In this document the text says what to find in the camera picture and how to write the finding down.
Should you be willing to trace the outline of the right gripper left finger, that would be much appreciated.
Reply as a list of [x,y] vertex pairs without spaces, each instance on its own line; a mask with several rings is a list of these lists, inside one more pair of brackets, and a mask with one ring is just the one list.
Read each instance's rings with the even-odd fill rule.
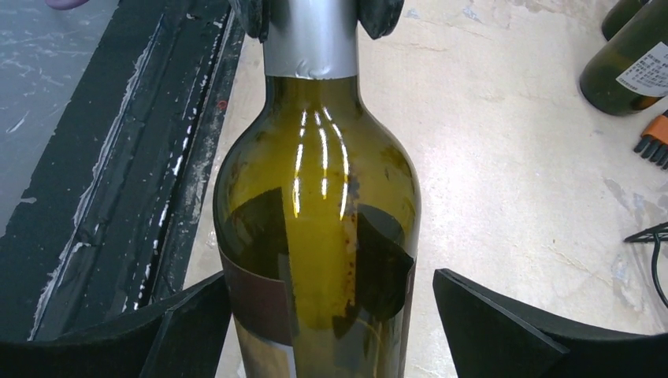
[[218,272],[160,302],[54,340],[1,343],[3,377],[214,377],[231,319]]

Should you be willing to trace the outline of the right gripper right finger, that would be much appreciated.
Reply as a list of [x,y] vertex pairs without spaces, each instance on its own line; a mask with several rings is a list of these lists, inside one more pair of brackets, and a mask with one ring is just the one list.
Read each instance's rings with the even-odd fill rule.
[[530,306],[450,269],[432,287],[460,377],[665,377],[667,335],[601,328]]

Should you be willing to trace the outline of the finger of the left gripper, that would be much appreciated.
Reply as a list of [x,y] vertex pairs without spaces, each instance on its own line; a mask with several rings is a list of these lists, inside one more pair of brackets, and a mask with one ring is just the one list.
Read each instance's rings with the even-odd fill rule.
[[269,32],[269,0],[229,0],[243,30],[264,43]]
[[404,0],[359,0],[357,16],[371,39],[390,35],[399,22]]

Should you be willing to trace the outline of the green bottle silver cap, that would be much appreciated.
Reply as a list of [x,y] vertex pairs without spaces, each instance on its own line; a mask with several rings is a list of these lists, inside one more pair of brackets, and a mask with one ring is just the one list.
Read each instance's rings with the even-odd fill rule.
[[213,223],[249,377],[401,377],[421,198],[362,102],[358,1],[269,1],[265,104]]

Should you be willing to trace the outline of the dark green wine bottle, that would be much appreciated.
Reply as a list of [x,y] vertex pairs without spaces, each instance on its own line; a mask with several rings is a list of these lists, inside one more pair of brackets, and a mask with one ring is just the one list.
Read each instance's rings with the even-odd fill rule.
[[612,39],[651,0],[619,0],[604,17],[601,32],[606,41]]

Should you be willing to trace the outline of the orange hex key set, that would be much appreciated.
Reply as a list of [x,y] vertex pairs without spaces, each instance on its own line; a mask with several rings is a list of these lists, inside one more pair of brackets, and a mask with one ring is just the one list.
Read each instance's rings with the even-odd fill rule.
[[667,170],[667,111],[654,118],[640,134],[633,152],[641,158]]

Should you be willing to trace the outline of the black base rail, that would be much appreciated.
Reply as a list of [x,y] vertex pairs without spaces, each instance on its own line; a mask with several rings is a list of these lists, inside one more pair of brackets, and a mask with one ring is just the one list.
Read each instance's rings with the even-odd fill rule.
[[243,31],[226,1],[123,1],[1,239],[1,339],[182,289]]

